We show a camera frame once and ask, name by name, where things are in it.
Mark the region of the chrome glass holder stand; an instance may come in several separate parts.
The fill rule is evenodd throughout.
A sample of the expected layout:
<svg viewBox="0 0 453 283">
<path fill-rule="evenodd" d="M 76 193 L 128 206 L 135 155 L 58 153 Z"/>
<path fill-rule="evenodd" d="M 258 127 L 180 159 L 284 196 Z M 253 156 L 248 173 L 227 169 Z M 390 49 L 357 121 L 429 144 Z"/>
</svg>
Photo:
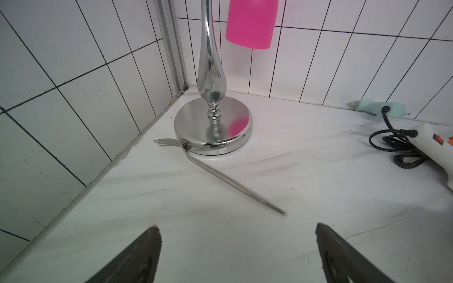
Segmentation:
<svg viewBox="0 0 453 283">
<path fill-rule="evenodd" d="M 178 143 L 186 153 L 217 156 L 238 150 L 252 135 L 252 114 L 241 101 L 226 96 L 227 80 L 215 41 L 212 2 L 202 1 L 199 99 L 182 107 L 174 120 Z"/>
</svg>

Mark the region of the pink plastic wine glass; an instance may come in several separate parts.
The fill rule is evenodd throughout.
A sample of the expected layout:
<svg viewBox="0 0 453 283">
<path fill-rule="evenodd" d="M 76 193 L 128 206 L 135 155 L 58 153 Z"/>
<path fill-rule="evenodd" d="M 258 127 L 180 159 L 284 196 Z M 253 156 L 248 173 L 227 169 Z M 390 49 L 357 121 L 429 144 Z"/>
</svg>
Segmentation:
<svg viewBox="0 0 453 283">
<path fill-rule="evenodd" d="M 271 47 L 278 13 L 278 0 L 231 0 L 226 39 L 256 50 Z"/>
</svg>

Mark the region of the small mint glue gun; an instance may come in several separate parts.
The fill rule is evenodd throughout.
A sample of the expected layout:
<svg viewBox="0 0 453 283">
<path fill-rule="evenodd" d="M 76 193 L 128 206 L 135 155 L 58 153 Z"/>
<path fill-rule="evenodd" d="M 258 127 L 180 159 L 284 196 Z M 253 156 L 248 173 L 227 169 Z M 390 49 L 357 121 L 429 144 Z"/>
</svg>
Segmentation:
<svg viewBox="0 0 453 283">
<path fill-rule="evenodd" d="M 352 101 L 350 104 L 357 112 L 369 113 L 376 116 L 382 115 L 382 109 L 384 107 L 389 109 L 389 112 L 387 112 L 388 117 L 401 118 L 409 115 L 405 105 L 401 103 L 358 100 Z"/>
</svg>

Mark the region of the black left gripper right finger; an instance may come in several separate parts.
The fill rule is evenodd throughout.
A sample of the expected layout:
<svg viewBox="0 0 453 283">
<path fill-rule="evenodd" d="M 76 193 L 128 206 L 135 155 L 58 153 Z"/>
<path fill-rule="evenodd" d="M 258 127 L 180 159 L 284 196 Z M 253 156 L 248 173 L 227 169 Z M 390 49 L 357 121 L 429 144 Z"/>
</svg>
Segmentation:
<svg viewBox="0 0 453 283">
<path fill-rule="evenodd" d="M 330 226 L 318 223 L 317 245 L 328 283 L 392 283 Z"/>
</svg>

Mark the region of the silver metal fork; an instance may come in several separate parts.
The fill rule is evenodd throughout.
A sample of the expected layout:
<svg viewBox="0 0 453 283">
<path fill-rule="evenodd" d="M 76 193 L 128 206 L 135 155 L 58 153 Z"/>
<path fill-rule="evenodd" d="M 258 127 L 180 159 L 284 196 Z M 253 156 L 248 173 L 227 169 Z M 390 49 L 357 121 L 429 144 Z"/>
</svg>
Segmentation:
<svg viewBox="0 0 453 283">
<path fill-rule="evenodd" d="M 256 200 L 257 202 L 263 204 L 264 206 L 272 209 L 273 211 L 275 211 L 275 212 L 277 212 L 277 213 L 279 213 L 279 214 L 281 214 L 283 216 L 287 216 L 287 212 L 286 211 L 284 211 L 283 209 L 281 209 L 277 205 L 273 204 L 269 200 L 265 199 L 264 197 L 262 197 L 258 193 L 255 193 L 251 189 L 245 187 L 244 185 L 240 184 L 236 180 L 233 180 L 229 176 L 227 176 L 227 175 L 221 173 L 220 171 L 214 169 L 210 165 L 207 165 L 206 163 L 204 163 L 204 162 L 192 157 L 189 154 L 188 148 L 185 145 L 182 145 L 181 143 L 179 143 L 176 139 L 156 139 L 156 140 L 154 140 L 154 142 L 159 147 L 178 147 L 178 148 L 181 148 L 183 150 L 186 158 L 188 160 L 190 160 L 192 163 L 196 164 L 197 166 L 199 166 L 203 170 L 207 171 L 211 175 L 213 175 L 216 178 L 220 179 L 221 181 L 229 184 L 230 186 L 232 186 L 236 190 L 242 192 L 243 194 L 249 196 L 250 198 Z"/>
</svg>

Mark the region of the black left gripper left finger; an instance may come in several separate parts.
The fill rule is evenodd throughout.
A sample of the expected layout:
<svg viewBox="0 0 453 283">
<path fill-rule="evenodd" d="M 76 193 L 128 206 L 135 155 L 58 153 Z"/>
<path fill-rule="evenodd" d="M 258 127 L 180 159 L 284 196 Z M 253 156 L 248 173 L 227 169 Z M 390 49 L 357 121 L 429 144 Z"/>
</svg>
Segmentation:
<svg viewBox="0 0 453 283">
<path fill-rule="evenodd" d="M 149 227 L 88 282 L 152 283 L 161 249 L 162 236 L 159 228 Z"/>
</svg>

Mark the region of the white glue gun orange trigger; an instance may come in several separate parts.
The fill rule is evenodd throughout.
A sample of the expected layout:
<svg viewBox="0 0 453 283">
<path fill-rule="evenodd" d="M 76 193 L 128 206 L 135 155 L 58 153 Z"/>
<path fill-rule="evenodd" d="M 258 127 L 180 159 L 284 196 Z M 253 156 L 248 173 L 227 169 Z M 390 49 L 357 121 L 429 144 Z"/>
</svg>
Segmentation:
<svg viewBox="0 0 453 283">
<path fill-rule="evenodd" d="M 412 129 L 394 129 L 387 113 L 389 106 L 381 108 L 387 129 L 369 136 L 369 144 L 382 152 L 394 153 L 394 163 L 403 169 L 414 169 L 428 160 L 441 166 L 447 174 L 447 186 L 453 188 L 453 139 L 443 139 L 432 126 L 422 123 Z"/>
</svg>

